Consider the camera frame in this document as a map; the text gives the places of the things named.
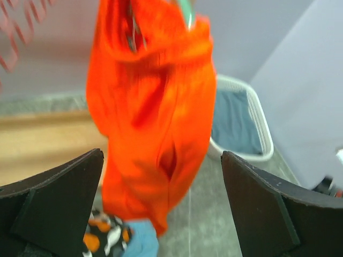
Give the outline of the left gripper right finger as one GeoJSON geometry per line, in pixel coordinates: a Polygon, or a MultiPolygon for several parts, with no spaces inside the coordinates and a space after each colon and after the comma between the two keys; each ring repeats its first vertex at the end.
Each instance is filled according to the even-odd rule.
{"type": "Polygon", "coordinates": [[[307,189],[221,156],[243,256],[342,256],[342,189],[331,177],[307,189]]]}

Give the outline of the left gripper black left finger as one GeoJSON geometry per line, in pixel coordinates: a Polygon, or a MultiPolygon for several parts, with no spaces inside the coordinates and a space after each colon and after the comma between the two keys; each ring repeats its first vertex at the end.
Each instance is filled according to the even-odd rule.
{"type": "Polygon", "coordinates": [[[103,163],[95,148],[1,186],[1,256],[19,256],[27,245],[52,256],[80,256],[103,163]]]}

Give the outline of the orange shorts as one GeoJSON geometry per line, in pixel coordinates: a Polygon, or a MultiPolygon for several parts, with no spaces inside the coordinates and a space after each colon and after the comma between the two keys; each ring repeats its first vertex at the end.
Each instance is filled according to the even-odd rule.
{"type": "Polygon", "coordinates": [[[169,1],[101,1],[86,99],[108,139],[104,211],[158,236],[207,153],[216,95],[210,23],[169,1]]]}

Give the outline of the green plastic hanger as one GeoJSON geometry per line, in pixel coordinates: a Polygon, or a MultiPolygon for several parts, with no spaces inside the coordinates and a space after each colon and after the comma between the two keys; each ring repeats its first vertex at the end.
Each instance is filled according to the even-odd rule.
{"type": "MultiPolygon", "coordinates": [[[[174,4],[178,6],[178,8],[181,10],[183,19],[185,21],[186,28],[190,30],[195,23],[195,14],[193,11],[193,1],[189,0],[176,0],[173,1],[174,4]]],[[[129,45],[129,48],[132,52],[137,52],[137,44],[136,44],[136,35],[141,36],[141,40],[143,42],[143,46],[146,49],[146,39],[141,33],[140,27],[138,26],[135,15],[133,12],[133,8],[131,5],[131,1],[129,1],[128,5],[128,16],[131,18],[132,21],[132,30],[131,35],[127,36],[127,42],[129,45]]]]}

